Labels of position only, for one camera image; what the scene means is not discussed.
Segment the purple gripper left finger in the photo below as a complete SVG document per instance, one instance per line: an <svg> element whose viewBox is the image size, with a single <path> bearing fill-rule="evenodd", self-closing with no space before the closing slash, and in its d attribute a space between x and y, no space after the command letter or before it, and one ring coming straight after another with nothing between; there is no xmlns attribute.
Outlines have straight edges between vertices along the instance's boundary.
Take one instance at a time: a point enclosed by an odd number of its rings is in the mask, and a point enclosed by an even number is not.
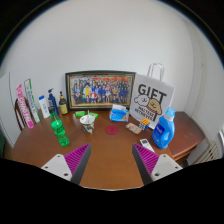
<svg viewBox="0 0 224 224"><path fill-rule="evenodd" d="M91 155L91 144L85 144L66 155L56 154L42 169L79 185Z"/></svg>

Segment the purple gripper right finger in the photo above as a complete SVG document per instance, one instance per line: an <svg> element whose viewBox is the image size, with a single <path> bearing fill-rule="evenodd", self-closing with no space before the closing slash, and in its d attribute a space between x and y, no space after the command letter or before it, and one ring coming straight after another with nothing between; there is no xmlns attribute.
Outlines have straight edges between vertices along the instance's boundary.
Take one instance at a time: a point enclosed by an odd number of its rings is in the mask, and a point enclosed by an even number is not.
<svg viewBox="0 0 224 224"><path fill-rule="evenodd" d="M167 154L158 155L138 144L132 145L132 154L144 185L148 185L182 169Z"/></svg>

